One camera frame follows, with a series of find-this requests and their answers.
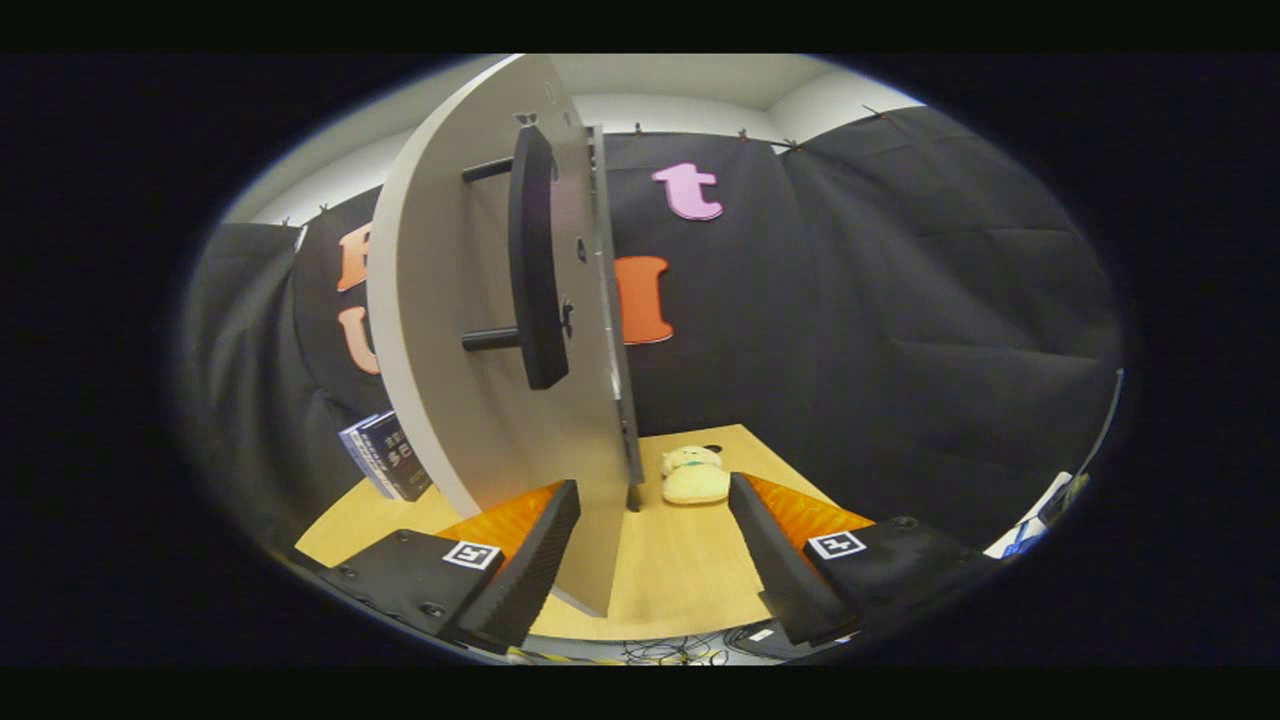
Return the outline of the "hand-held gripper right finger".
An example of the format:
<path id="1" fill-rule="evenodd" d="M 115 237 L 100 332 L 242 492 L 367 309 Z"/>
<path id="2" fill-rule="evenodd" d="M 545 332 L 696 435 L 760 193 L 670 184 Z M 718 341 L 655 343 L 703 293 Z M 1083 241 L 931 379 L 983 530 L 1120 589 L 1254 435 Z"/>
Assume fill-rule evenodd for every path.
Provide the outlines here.
<path id="1" fill-rule="evenodd" d="M 896 634 L 1004 566 L 915 518 L 874 521 L 741 471 L 730 477 L 728 506 L 762 598 L 795 644 Z"/>

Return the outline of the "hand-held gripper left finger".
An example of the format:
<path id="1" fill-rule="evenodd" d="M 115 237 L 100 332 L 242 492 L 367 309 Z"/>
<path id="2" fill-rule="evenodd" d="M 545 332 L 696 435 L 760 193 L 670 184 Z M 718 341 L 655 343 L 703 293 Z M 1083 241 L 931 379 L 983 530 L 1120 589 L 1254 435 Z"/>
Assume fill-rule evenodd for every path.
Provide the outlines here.
<path id="1" fill-rule="evenodd" d="M 440 530 L 392 530 L 319 575 L 431 641 L 504 652 L 529 637 L 580 515 L 579 483 L 558 480 Z"/>

